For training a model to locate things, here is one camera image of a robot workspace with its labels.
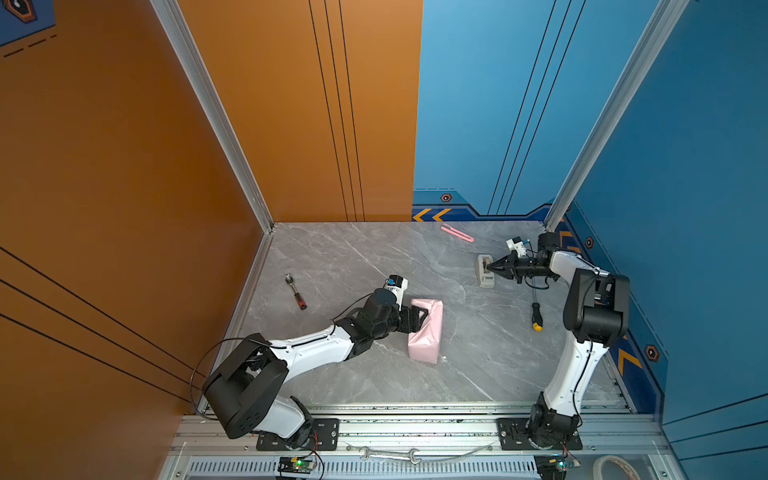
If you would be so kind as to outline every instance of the vent grille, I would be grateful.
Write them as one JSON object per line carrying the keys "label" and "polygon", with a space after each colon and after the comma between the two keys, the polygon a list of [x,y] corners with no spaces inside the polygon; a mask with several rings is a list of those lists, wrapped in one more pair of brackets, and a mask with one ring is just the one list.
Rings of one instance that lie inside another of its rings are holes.
{"label": "vent grille", "polygon": [[[187,477],[275,478],[279,457],[264,460],[253,457],[194,457]],[[392,478],[541,478],[532,456],[504,456],[467,459],[456,463],[411,465],[410,463],[361,460],[357,457],[325,459],[323,480],[365,480],[389,476]]]}

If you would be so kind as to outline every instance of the red-handled screwdriver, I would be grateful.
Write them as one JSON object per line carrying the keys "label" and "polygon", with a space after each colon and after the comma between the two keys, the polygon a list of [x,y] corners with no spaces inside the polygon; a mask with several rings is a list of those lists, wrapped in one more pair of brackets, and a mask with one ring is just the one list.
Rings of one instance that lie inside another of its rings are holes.
{"label": "red-handled screwdriver", "polygon": [[301,297],[301,293],[296,291],[296,286],[293,285],[293,277],[290,275],[290,273],[286,273],[286,283],[290,285],[291,289],[293,290],[293,296],[296,297],[296,303],[299,304],[299,308],[306,310],[306,302],[304,301],[304,298]]}

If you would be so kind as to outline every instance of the metal mounting plate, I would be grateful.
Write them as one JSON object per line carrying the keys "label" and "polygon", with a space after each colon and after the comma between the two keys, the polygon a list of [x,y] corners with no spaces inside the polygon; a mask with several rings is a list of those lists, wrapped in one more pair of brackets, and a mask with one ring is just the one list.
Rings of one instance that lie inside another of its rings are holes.
{"label": "metal mounting plate", "polygon": [[[336,450],[336,443],[339,439],[339,419],[315,419],[314,432],[317,434],[316,450],[320,452]],[[259,441],[256,443],[256,450],[261,452],[286,452],[293,449],[289,448],[283,439],[274,433],[261,432],[259,434]]]}
{"label": "metal mounting plate", "polygon": [[[552,450],[553,452],[559,451],[559,447],[554,446],[551,449],[541,450],[537,449],[528,440],[528,433],[525,428],[525,424],[528,419],[496,419],[496,426],[498,428],[498,440],[502,444],[502,450],[537,450],[539,452],[546,452]],[[578,432],[571,437],[565,443],[568,450],[581,450],[584,446],[581,444],[581,437]]]}

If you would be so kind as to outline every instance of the orange wall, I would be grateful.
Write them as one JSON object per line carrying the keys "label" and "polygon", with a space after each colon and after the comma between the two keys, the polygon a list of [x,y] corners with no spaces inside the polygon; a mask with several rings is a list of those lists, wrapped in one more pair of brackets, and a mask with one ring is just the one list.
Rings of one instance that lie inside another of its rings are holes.
{"label": "orange wall", "polygon": [[409,220],[422,2],[227,5],[180,2],[274,220]]}
{"label": "orange wall", "polygon": [[[150,3],[55,14],[0,48],[0,247],[194,365],[260,228]],[[190,368],[2,251],[0,279],[182,378],[0,284],[1,314],[168,391],[0,318],[0,478],[154,478]]]}

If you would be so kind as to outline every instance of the pink box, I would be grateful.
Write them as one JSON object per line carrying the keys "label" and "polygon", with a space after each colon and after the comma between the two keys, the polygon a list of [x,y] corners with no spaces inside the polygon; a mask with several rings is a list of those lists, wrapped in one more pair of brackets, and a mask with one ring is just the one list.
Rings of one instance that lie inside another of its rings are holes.
{"label": "pink box", "polygon": [[411,305],[427,309],[429,315],[424,319],[422,328],[418,332],[408,334],[408,356],[412,360],[437,365],[442,333],[442,301],[413,299]]}

